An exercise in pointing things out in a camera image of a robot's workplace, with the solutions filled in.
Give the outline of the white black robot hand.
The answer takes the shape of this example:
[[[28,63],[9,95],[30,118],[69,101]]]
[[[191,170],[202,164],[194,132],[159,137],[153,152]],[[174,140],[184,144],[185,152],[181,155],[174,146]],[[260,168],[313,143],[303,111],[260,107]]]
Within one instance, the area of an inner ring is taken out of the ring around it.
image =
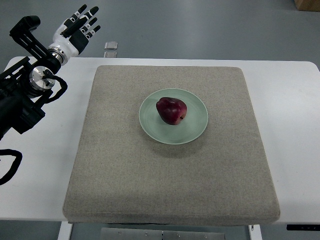
[[[100,25],[96,25],[98,18],[95,17],[99,7],[86,8],[84,4],[60,25],[53,35],[53,43],[48,47],[49,51],[59,54],[64,63],[80,55],[89,40],[101,29]]]

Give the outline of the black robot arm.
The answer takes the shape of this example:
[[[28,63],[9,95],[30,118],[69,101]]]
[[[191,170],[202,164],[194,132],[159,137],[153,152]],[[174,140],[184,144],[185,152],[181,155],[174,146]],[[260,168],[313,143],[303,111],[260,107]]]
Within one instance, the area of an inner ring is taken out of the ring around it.
[[[32,129],[45,112],[43,105],[59,99],[67,83],[56,74],[61,60],[49,52],[33,35],[41,21],[36,15],[23,17],[9,32],[13,40],[36,61],[24,57],[0,75],[0,135],[10,129],[23,134]]]

